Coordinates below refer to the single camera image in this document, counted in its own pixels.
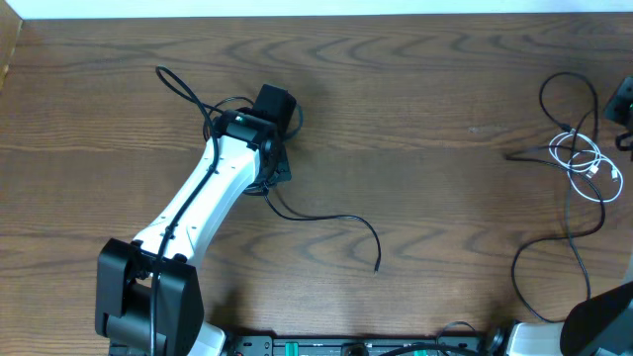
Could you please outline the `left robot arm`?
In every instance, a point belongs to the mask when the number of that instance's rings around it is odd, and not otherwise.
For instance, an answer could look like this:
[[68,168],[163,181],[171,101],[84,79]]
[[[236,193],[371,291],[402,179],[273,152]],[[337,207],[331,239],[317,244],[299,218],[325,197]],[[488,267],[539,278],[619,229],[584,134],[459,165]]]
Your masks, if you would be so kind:
[[287,181],[284,147],[296,99],[265,84],[250,108],[226,110],[169,205],[130,242],[98,256],[95,329],[112,355],[219,355],[226,333],[205,321],[198,270],[246,190]]

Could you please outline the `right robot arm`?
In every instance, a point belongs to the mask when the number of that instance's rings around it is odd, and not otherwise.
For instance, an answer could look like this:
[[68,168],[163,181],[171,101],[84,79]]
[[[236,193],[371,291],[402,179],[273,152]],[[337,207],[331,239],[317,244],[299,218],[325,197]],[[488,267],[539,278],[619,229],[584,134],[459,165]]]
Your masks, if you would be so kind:
[[[573,128],[556,120],[543,104],[543,92],[547,84],[560,76],[577,77],[588,86],[592,95],[591,109],[583,116],[578,125]],[[616,200],[624,186],[624,177],[619,168],[610,158],[605,156],[597,147],[596,141],[599,130],[597,94],[594,87],[586,77],[574,72],[559,72],[548,77],[539,89],[539,105],[544,114],[557,125],[562,133],[555,136],[546,146],[534,147],[532,150],[547,149],[556,162],[547,162],[538,159],[520,158],[516,155],[526,151],[518,151],[508,154],[505,159],[509,161],[535,162],[553,166],[563,170],[570,181],[572,189],[577,189],[575,176],[586,181],[593,189],[595,198],[585,196],[586,199],[599,204],[600,220],[596,227],[579,233],[569,231],[569,196],[565,207],[566,235],[563,237],[543,237],[529,241],[516,251],[510,268],[512,286],[520,301],[537,318],[545,323],[518,322],[510,328],[508,336],[498,336],[490,341],[491,355],[497,350],[500,355],[632,355],[632,278],[608,292],[595,297],[591,296],[588,271],[575,246],[574,240],[579,237],[589,236],[604,224],[606,211],[604,204]],[[593,132],[591,138],[580,134],[580,129],[587,116],[593,115]],[[615,138],[615,146],[619,151],[631,152],[632,161],[632,75],[624,77],[613,95],[609,98],[604,115],[609,120],[622,127],[627,132]],[[590,148],[577,149],[577,141],[584,140]],[[563,161],[558,154],[559,150],[570,152],[569,159]],[[581,158],[584,161],[574,163],[579,155],[591,154],[592,158]],[[590,182],[590,177],[595,175],[601,162],[607,162],[612,168],[612,179],[619,181],[620,186],[614,197],[604,200],[599,190]],[[533,244],[544,241],[567,240],[572,248],[577,261],[583,271],[587,287],[587,299],[576,305],[562,321],[548,319],[539,314],[521,295],[515,279],[515,267],[521,252]]]

